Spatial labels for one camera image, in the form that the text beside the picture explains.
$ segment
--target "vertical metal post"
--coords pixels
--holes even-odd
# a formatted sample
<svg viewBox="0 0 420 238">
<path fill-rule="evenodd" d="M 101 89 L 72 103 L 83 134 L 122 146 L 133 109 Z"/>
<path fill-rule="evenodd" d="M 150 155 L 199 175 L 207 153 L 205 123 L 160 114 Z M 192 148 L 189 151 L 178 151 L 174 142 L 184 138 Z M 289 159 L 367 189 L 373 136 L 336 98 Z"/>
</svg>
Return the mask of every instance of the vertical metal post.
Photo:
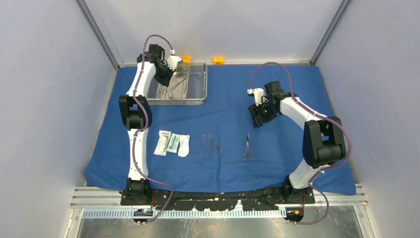
<svg viewBox="0 0 420 238">
<path fill-rule="evenodd" d="M 325 32 L 324 36 L 322 37 L 314 56 L 312 57 L 310 64 L 315 65 L 316 61 L 318 60 L 319 56 L 321 55 L 322 51 L 325 48 L 325 45 L 327 44 L 329 38 L 331 37 L 332 33 L 334 32 L 335 28 L 337 27 L 338 23 L 340 22 L 342 16 L 344 15 L 347 7 L 349 6 L 350 2 L 352 0 L 342 0 L 340 3 L 340 6 L 338 7 L 330 25 L 327 28 L 327 31 Z"/>
<path fill-rule="evenodd" d="M 79 5 L 80 11 L 85 16 L 88 24 L 90 25 L 93 33 L 95 34 L 96 38 L 98 39 L 102 49 L 105 51 L 108 59 L 111 61 L 112 65 L 115 69 L 119 68 L 118 62 L 115 59 L 114 55 L 112 54 L 111 49 L 109 48 L 108 44 L 106 43 L 105 37 L 103 36 L 99 26 L 97 25 L 95 19 L 92 16 L 91 11 L 89 10 L 88 6 L 86 5 L 85 0 L 75 0 L 77 5 Z"/>
</svg>

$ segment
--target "white packet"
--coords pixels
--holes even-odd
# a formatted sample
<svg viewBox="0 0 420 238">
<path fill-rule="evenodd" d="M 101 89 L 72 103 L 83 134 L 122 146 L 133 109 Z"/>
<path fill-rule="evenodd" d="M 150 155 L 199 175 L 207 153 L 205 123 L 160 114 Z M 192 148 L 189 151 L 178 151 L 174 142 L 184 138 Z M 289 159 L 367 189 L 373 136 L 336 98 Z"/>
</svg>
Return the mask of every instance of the white packet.
<svg viewBox="0 0 420 238">
<path fill-rule="evenodd" d="M 159 131 L 159 140 L 157 141 L 156 149 L 154 154 L 155 155 L 166 155 L 166 146 L 168 145 L 169 138 L 170 138 L 171 132 L 166 130 L 160 130 Z"/>
<path fill-rule="evenodd" d="M 172 133 L 171 139 L 168 142 L 168 146 L 166 147 L 167 152 L 176 153 L 178 150 L 178 144 L 179 144 L 179 135 Z"/>
<path fill-rule="evenodd" d="M 185 157 L 190 153 L 190 136 L 180 135 L 181 145 L 179 146 L 178 156 Z"/>
</svg>

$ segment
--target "white wall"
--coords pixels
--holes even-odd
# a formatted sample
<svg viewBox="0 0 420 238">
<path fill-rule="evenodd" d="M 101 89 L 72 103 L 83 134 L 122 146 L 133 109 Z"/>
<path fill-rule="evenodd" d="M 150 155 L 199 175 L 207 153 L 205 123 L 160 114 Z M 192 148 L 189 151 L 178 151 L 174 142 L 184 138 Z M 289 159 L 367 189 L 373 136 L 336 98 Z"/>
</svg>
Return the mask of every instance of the white wall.
<svg viewBox="0 0 420 238">
<path fill-rule="evenodd" d="M 353 1 L 322 53 L 352 166 L 384 238 L 419 237 L 420 1 Z"/>
<path fill-rule="evenodd" d="M 118 62 L 150 34 L 195 62 L 309 61 L 341 0 L 86 0 Z"/>
<path fill-rule="evenodd" d="M 113 74 L 75 1 L 0 1 L 0 237 L 63 237 Z"/>
</svg>

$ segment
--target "perforated metal tray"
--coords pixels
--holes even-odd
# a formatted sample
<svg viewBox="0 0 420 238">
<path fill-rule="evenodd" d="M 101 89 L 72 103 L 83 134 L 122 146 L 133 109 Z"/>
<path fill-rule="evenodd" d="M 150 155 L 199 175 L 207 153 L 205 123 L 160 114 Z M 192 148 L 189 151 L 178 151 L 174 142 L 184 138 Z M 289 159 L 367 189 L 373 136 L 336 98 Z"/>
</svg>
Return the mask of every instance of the perforated metal tray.
<svg viewBox="0 0 420 238">
<path fill-rule="evenodd" d="M 169 90 L 182 81 L 168 95 Z M 205 63 L 184 63 L 177 67 L 169 87 L 160 85 L 156 80 L 150 84 L 147 101 L 149 105 L 201 105 L 207 99 L 207 65 Z"/>
</svg>

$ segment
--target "stainless steel tray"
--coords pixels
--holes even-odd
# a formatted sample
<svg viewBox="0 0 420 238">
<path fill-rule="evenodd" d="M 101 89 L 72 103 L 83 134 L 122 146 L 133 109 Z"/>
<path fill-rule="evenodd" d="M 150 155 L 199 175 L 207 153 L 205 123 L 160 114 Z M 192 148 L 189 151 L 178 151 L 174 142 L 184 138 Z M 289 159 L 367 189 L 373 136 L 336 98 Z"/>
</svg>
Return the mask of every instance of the stainless steel tray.
<svg viewBox="0 0 420 238">
<path fill-rule="evenodd" d="M 182 82 L 173 89 L 173 95 L 164 92 L 164 90 L 169 91 L 180 81 Z M 205 63 L 179 65 L 171 78 L 169 87 L 166 88 L 156 80 L 152 80 L 147 95 L 149 105 L 201 105 L 206 102 L 206 99 L 207 65 Z"/>
<path fill-rule="evenodd" d="M 169 86 L 161 84 L 157 86 L 156 98 L 159 99 L 184 99 L 187 98 L 188 81 L 190 77 L 190 68 L 187 66 L 178 66 L 172 75 Z"/>
</svg>

